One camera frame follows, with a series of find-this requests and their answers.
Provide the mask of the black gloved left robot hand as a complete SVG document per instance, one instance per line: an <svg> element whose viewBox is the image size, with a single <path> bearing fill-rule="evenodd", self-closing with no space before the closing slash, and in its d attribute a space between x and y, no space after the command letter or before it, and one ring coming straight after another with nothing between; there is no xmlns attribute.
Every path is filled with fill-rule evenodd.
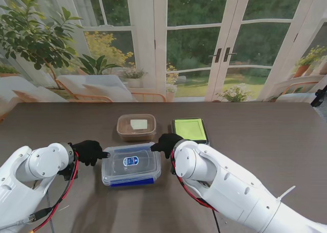
<svg viewBox="0 0 327 233"><path fill-rule="evenodd" d="M85 140L77 144L71 144L72 150L78 154L79 161L86 166L94 167L98 160L110 157L110 153L104 152L98 141Z"/></svg>

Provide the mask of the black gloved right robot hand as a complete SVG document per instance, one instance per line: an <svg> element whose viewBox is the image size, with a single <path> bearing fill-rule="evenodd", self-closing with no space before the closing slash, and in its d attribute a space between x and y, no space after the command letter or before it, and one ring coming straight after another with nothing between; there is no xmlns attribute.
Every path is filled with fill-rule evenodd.
<svg viewBox="0 0 327 233"><path fill-rule="evenodd" d="M177 134L165 133L161 135L158 142L152 145L150 149L152 152L163 152L165 154L165 158L169 159L175 145L181 140L183 140L183 138Z"/></svg>

